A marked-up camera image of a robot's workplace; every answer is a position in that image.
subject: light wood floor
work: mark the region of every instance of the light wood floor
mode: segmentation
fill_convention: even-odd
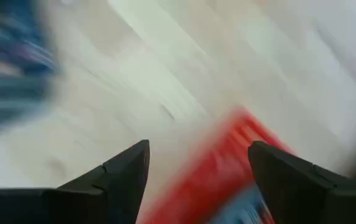
[[[355,0],[41,1],[54,100],[0,132],[0,187],[56,187],[150,139],[149,205],[244,106],[299,156],[356,166]]]

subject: blue object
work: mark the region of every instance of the blue object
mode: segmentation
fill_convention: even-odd
[[[208,222],[209,224],[261,224],[266,212],[260,190],[256,185],[242,190]]]
[[[36,0],[0,0],[0,62],[21,71],[0,73],[0,126],[37,109],[48,94],[54,58],[35,11]]]

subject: wooden floor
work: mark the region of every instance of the wooden floor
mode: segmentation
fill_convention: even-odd
[[[356,166],[355,0],[40,2],[60,75],[0,132],[0,187],[56,187],[150,139],[148,205],[238,105],[301,157]]]

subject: blurry blue fabric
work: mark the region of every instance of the blurry blue fabric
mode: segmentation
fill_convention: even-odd
[[[0,61],[19,67],[26,76],[52,73],[52,54],[45,47],[33,0],[0,0]]]
[[[21,71],[18,76],[0,73],[0,128],[39,108],[55,71],[36,4],[37,0],[0,0],[0,62]]]

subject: red package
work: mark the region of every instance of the red package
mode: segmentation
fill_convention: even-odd
[[[287,149],[251,114],[238,110],[208,140],[204,155],[176,182],[151,210],[144,224],[206,222],[237,192],[254,183],[248,146],[261,140]]]

